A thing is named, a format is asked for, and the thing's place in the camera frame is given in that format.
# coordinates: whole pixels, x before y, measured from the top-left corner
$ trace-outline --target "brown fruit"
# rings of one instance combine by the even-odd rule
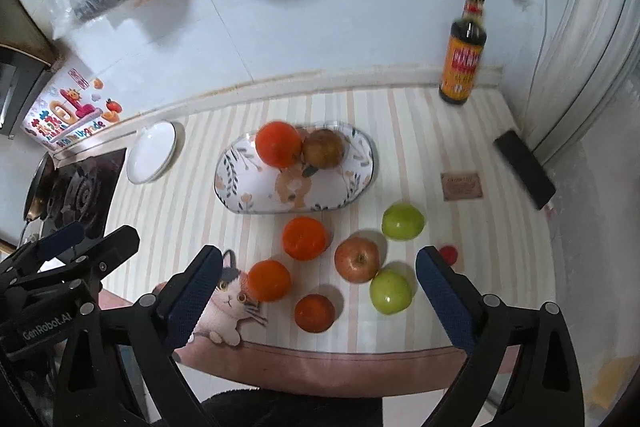
[[[334,263],[346,281],[356,284],[370,281],[380,269],[378,245],[364,237],[350,237],[338,245]]]
[[[335,321],[335,307],[324,295],[313,293],[298,301],[293,312],[296,324],[308,333],[322,333]]]
[[[318,129],[305,139],[302,155],[305,163],[316,169],[333,169],[342,162],[344,144],[332,130]]]

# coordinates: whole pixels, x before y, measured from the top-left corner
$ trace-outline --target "bottle label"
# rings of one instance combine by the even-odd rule
[[[455,37],[449,38],[449,49],[440,79],[440,89],[453,100],[466,100],[474,87],[474,78],[482,46],[466,44]]]

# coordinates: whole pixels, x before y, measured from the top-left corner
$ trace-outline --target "floral plate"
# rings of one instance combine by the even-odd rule
[[[236,140],[223,152],[214,189],[236,214],[280,214],[335,210],[353,203],[373,178],[374,158],[369,139],[345,123],[297,126],[302,139],[316,129],[331,129],[344,142],[344,158],[334,169],[306,164],[288,169],[265,165],[255,152],[255,132]]]

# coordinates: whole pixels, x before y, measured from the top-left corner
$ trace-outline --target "red apple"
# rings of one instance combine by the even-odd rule
[[[350,237],[335,250],[335,269],[348,282],[370,281],[380,269],[378,245],[364,237]]]

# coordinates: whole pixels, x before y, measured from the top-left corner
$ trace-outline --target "cat print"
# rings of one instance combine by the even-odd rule
[[[237,346],[241,340],[238,321],[253,319],[265,326],[267,319],[260,315],[260,303],[249,295],[247,274],[236,267],[233,250],[225,251],[222,262],[220,281],[193,330],[193,336],[205,337],[215,344]]]

